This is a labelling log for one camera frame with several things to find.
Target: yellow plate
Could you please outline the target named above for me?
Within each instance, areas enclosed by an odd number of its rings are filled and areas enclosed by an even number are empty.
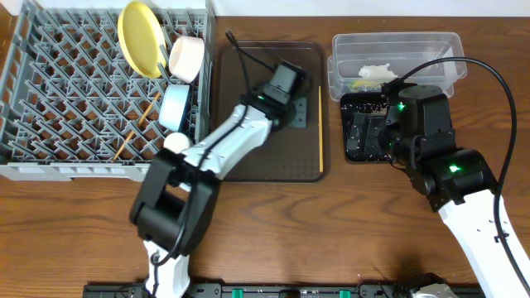
[[[160,45],[166,41],[160,23],[147,5],[130,2],[119,14],[118,39],[131,67],[148,78],[161,76],[158,63],[166,67]]]

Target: blue cup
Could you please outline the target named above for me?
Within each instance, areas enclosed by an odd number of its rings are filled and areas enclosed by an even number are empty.
[[[188,85],[171,84],[167,87],[158,116],[158,122],[162,126],[173,132],[179,131],[189,93]]]

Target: dish rack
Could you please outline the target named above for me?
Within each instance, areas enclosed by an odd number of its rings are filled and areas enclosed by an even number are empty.
[[[198,142],[210,122],[215,15],[206,9],[152,9],[161,23],[166,59],[178,36],[205,40],[205,59],[185,108],[181,132]],[[42,10],[26,1],[0,79],[0,175],[11,180],[64,181],[115,177],[142,181],[169,133],[158,124],[168,84],[184,84],[162,69],[159,79],[136,73],[123,57],[120,10]],[[135,137],[121,157],[127,135]]]

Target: wooden stick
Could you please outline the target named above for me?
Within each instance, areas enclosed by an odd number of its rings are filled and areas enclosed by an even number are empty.
[[[147,115],[151,112],[152,107],[154,106],[155,102],[160,98],[160,92],[157,93],[155,96],[155,99],[152,100],[151,104],[149,104],[149,107],[147,107],[146,111],[143,112],[142,117],[140,118],[140,121],[138,121],[138,126],[142,125],[142,123],[146,120]],[[123,149],[125,149],[125,145],[131,141],[131,139],[134,137],[134,131],[131,131],[128,135],[128,137],[125,139],[125,142],[123,142],[122,146],[118,149],[118,152],[116,152],[116,155],[113,158],[113,161],[116,161],[118,159],[118,156],[122,154]]]
[[[320,93],[320,86],[318,86],[318,142],[319,142],[319,168],[320,173],[324,171],[324,144],[322,144],[322,94]]]

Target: plastic container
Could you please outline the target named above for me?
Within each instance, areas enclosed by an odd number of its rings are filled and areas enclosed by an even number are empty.
[[[333,38],[333,56],[328,58],[330,96],[339,101],[347,93],[380,89],[385,80],[359,76],[365,65],[389,63],[389,70],[403,76],[427,61],[463,55],[460,38],[453,32],[339,34]],[[446,62],[420,70],[407,82],[440,86],[450,97],[453,83],[466,74],[465,62]]]

